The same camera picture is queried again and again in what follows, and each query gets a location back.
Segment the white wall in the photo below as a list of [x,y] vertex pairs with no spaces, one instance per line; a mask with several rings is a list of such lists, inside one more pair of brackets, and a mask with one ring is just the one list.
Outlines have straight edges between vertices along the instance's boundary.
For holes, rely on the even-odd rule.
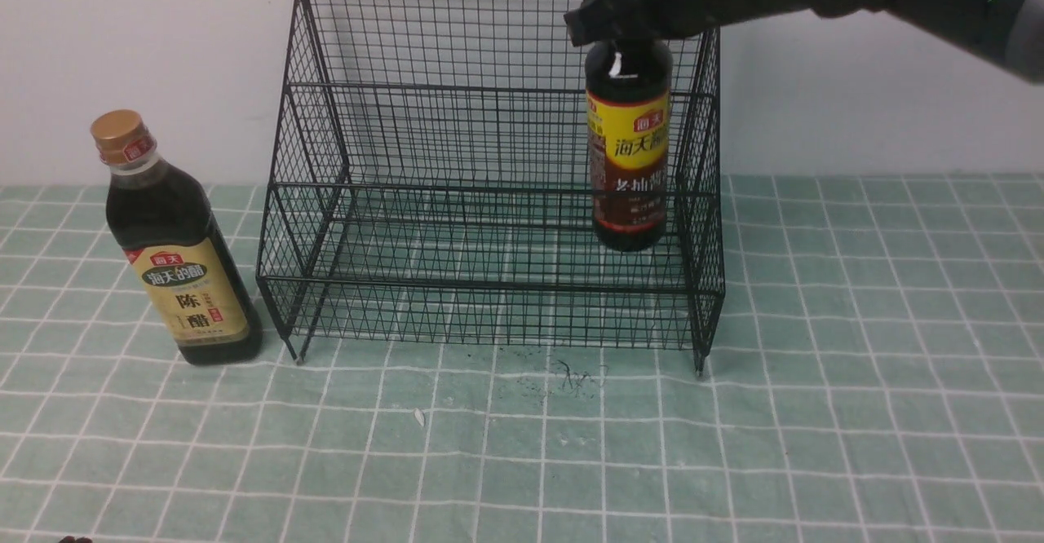
[[[101,183],[88,135],[146,117],[200,180],[262,182],[291,0],[0,0],[0,184]],[[732,172],[1044,170],[1031,89],[885,16],[726,31]]]

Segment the checkered tablecloth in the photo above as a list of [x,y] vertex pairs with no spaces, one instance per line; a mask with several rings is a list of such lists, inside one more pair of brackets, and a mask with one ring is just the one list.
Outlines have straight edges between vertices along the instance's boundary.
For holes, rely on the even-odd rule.
[[[723,185],[703,380],[334,338],[298,368],[270,330],[192,368],[103,188],[0,189],[0,542],[1044,541],[1042,181]],[[210,195],[253,279],[263,188]]]

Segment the metal wire mesh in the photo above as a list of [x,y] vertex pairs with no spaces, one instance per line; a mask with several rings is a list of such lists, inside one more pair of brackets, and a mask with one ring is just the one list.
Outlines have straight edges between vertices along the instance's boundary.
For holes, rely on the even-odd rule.
[[710,350],[718,34],[671,44],[668,233],[591,231],[582,0],[295,0],[258,281],[314,335]]

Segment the gold bottle cap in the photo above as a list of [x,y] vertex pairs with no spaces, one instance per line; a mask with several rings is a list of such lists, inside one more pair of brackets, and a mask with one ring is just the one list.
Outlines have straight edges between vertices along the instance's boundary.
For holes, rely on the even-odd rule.
[[156,149],[156,139],[141,120],[141,115],[126,109],[102,115],[91,124],[94,145],[101,162],[110,166],[129,164]]

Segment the soy sauce bottle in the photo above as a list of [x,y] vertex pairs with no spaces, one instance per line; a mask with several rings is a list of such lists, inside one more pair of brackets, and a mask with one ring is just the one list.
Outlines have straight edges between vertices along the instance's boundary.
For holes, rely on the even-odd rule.
[[108,113],[91,135],[112,171],[109,228],[182,356],[196,365],[253,359],[261,323],[203,187],[160,157],[138,113]]
[[599,42],[585,61],[591,185],[606,192],[593,227],[618,252],[647,250],[666,232],[671,65],[656,39]]

